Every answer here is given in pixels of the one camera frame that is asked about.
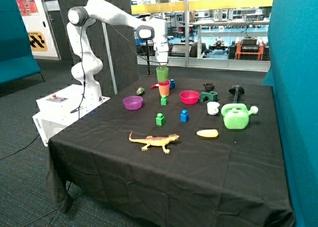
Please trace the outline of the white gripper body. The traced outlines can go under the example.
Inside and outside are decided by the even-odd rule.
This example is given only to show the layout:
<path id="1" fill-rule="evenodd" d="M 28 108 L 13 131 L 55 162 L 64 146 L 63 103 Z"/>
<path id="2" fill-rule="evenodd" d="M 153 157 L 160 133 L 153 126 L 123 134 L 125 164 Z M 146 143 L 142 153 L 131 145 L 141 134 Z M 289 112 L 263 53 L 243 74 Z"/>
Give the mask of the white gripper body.
<path id="1" fill-rule="evenodd" d="M 168 43 L 154 42 L 154 51 L 157 62 L 162 66 L 168 64 Z"/>

